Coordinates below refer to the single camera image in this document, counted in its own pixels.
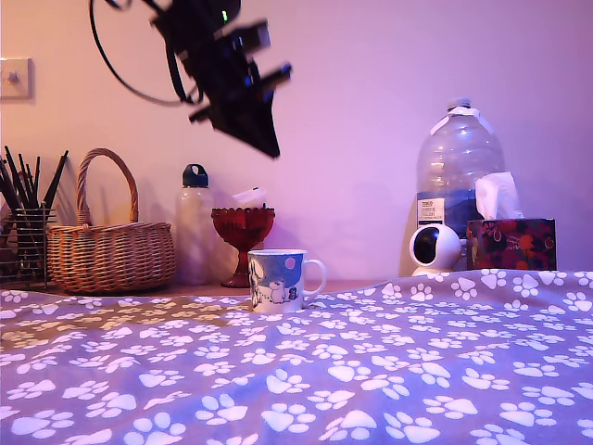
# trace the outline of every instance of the light switch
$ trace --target light switch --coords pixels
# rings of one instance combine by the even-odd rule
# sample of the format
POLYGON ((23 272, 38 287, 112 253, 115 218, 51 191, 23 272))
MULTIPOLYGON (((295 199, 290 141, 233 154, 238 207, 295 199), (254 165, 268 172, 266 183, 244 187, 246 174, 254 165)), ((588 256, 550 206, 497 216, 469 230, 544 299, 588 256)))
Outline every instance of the light switch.
POLYGON ((0 97, 28 99, 31 96, 30 58, 0 58, 0 97))

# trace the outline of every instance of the black cable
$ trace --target black cable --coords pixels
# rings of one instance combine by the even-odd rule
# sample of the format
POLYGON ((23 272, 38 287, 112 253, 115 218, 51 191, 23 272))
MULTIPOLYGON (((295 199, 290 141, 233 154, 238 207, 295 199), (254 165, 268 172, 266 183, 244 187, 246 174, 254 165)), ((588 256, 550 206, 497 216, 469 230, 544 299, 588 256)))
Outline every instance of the black cable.
MULTIPOLYGON (((113 2, 112 0, 107 0, 107 2, 109 3, 110 6, 115 7, 117 9, 121 9, 121 6, 119 6, 118 4, 116 4, 115 2, 113 2)), ((132 2, 131 0, 128 0, 128 7, 130 6, 130 3, 131 2, 132 2)), ((129 83, 127 83, 126 81, 124 81, 120 77, 120 75, 118 74, 118 72, 115 71, 115 69, 111 65, 111 62, 109 62, 109 59, 107 58, 107 54, 105 54, 105 51, 103 50, 103 46, 101 45, 101 41, 99 40, 99 34, 96 31, 96 25, 95 25, 95 0, 89 0, 89 16, 90 16, 90 19, 91 19, 91 30, 93 30, 93 37, 95 38, 96 47, 98 48, 99 53, 101 53, 101 57, 105 61, 106 65, 109 68, 109 70, 111 71, 111 73, 115 76, 115 78, 118 81, 120 81, 120 83, 123 86, 125 86, 128 90, 130 90, 135 95, 138 95, 138 96, 142 97, 144 100, 147 100, 149 102, 153 102, 153 103, 158 104, 158 105, 162 105, 164 107, 177 107, 177 106, 180 106, 183 103, 183 101, 181 101, 181 100, 163 100, 163 99, 159 99, 159 98, 153 97, 151 95, 146 95, 145 93, 142 93, 141 91, 136 90, 129 83)))

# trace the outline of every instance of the mug handle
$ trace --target mug handle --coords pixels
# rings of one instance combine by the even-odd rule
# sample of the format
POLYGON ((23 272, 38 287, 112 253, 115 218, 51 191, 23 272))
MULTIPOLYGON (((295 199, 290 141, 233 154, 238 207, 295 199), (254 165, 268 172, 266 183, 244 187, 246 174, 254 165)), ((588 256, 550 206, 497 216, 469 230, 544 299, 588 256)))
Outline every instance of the mug handle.
POLYGON ((304 260, 303 261, 303 265, 307 264, 308 262, 312 262, 313 264, 317 264, 320 267, 320 269, 322 270, 322 283, 315 290, 305 290, 305 289, 303 289, 303 297, 304 297, 304 299, 307 299, 307 297, 310 296, 310 295, 320 293, 323 290, 323 288, 325 287, 325 274, 326 274, 326 271, 325 271, 325 266, 323 265, 323 263, 321 261, 319 261, 319 260, 304 260))

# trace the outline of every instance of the white water bottle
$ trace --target white water bottle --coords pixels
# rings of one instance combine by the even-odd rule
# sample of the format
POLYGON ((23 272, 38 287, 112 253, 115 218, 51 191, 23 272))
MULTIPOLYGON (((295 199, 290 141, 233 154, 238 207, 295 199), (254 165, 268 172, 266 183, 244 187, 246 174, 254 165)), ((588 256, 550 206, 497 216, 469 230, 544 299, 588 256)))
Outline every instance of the white water bottle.
POLYGON ((189 164, 183 171, 175 223, 177 277, 182 284, 204 285, 212 281, 208 260, 216 240, 213 205, 206 170, 199 164, 189 164))

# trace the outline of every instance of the white paper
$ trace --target white paper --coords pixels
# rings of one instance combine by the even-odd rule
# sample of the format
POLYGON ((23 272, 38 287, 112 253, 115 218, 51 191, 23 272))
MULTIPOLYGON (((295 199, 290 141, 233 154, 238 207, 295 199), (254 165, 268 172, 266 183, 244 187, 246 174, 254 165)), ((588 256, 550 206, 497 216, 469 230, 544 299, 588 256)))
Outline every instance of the white paper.
POLYGON ((475 204, 485 220, 524 218, 515 181, 509 172, 491 173, 475 182, 475 204))

